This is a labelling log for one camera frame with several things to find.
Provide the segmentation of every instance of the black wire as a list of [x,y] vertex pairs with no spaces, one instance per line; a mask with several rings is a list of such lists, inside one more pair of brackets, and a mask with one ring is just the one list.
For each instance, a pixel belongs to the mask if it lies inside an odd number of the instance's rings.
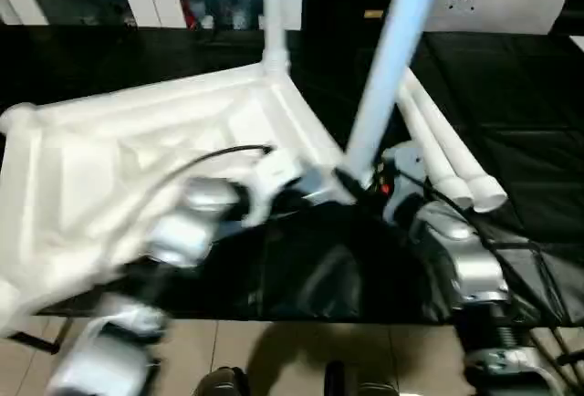
[[224,148],[222,150],[208,152],[202,156],[195,157],[191,159],[187,163],[182,166],[179,166],[177,169],[169,172],[164,177],[162,177],[148,192],[144,194],[144,196],[140,199],[140,202],[130,211],[128,216],[126,217],[126,221],[120,224],[109,236],[109,240],[106,243],[106,250],[101,254],[96,263],[97,273],[96,273],[96,280],[94,284],[99,284],[103,281],[103,275],[108,272],[109,268],[109,261],[111,256],[115,250],[116,244],[119,240],[128,232],[128,229],[136,223],[138,220],[138,216],[140,212],[148,205],[148,203],[152,200],[152,198],[164,187],[166,187],[170,182],[172,182],[175,178],[181,175],[183,172],[190,170],[193,166],[208,161],[212,158],[223,156],[225,154],[230,154],[232,152],[240,152],[240,151],[253,151],[253,150],[261,150],[264,154],[268,154],[274,148],[269,145],[240,145],[236,147],[229,147]]

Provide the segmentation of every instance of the black table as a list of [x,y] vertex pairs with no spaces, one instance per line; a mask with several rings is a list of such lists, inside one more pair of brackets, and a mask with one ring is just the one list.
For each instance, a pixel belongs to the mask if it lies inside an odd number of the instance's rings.
[[[292,79],[345,146],[374,45],[290,33],[289,46]],[[254,63],[263,37],[4,26],[0,47],[5,109]],[[584,54],[567,37],[458,33],[424,35],[412,63],[475,157],[509,194],[488,222],[511,231],[501,255],[520,275],[508,279],[524,300],[517,324],[574,326],[584,320],[582,67]],[[403,135],[403,126],[393,121],[384,146]],[[176,279],[164,305],[179,318],[448,321],[448,311],[428,296],[417,262],[391,231],[365,216],[324,205],[222,243],[197,273]],[[302,239],[283,243],[283,234]],[[365,234],[382,236],[384,245],[365,245]],[[515,235],[538,247],[516,245]],[[545,292],[538,259],[559,283],[558,300]],[[110,287],[131,291],[135,285],[121,279]],[[44,313],[87,315],[97,296],[91,291]],[[544,318],[533,306],[538,300],[553,317]]]

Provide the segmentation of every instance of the white plastic structure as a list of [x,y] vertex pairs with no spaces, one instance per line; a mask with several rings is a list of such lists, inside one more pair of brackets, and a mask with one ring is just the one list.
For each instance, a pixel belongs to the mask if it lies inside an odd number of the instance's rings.
[[463,209],[471,207],[473,196],[468,186],[454,173],[452,165],[418,110],[410,91],[404,86],[401,86],[398,92],[397,105],[412,139],[422,151],[425,170],[432,186]]
[[495,177],[485,172],[409,68],[406,69],[403,83],[454,171],[466,181],[473,195],[474,209],[484,213],[501,206],[507,199],[505,190]]
[[[187,176],[244,181],[258,153],[193,167],[129,223],[144,194],[193,158],[268,144],[323,175],[340,163],[339,146],[287,74],[280,0],[265,2],[262,63],[38,108],[20,104],[0,117],[0,330],[137,257],[151,221],[172,206]],[[334,182],[323,178],[321,187],[320,196],[336,198]]]

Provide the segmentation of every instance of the black cable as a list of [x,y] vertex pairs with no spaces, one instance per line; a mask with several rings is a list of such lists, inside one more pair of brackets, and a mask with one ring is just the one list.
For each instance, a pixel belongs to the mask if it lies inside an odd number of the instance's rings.
[[111,256],[115,250],[116,244],[119,240],[128,232],[128,229],[136,223],[138,219],[138,215],[140,212],[148,205],[148,203],[152,200],[152,198],[164,187],[166,187],[170,182],[176,179],[179,175],[183,172],[190,170],[193,166],[208,161],[212,158],[223,156],[225,154],[230,154],[232,152],[240,152],[240,151],[253,151],[253,150],[260,150],[264,154],[268,154],[274,148],[269,145],[240,145],[236,147],[229,147],[224,148],[222,150],[208,152],[202,156],[195,157],[191,159],[187,163],[182,166],[179,166],[177,169],[169,172],[164,177],[162,177],[144,196],[140,199],[138,204],[131,210],[131,212],[126,217],[126,221],[121,223],[109,236],[109,240],[106,243],[106,249],[99,257],[96,267],[97,272],[95,275],[95,282],[94,284],[99,284],[102,282],[102,277],[105,273],[108,272],[109,261]]
[[[568,345],[566,344],[564,337],[562,337],[562,334],[560,334],[559,329],[558,328],[549,328],[549,331],[551,332],[551,335],[553,335],[554,339],[556,339],[556,342],[557,342],[560,350],[562,351],[562,355],[569,356],[569,354],[571,352],[568,349]],[[578,382],[578,385],[582,389],[584,389],[584,378],[582,377],[582,374],[580,373],[578,364],[571,362],[569,364],[569,366],[572,368],[572,371],[574,372],[574,376],[576,377],[576,381]]]

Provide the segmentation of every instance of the glass window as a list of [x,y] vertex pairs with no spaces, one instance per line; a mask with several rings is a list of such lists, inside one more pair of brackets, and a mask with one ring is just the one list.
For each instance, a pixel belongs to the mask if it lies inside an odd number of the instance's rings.
[[136,26],[128,0],[36,0],[50,25]]
[[264,0],[181,0],[190,29],[264,28]]

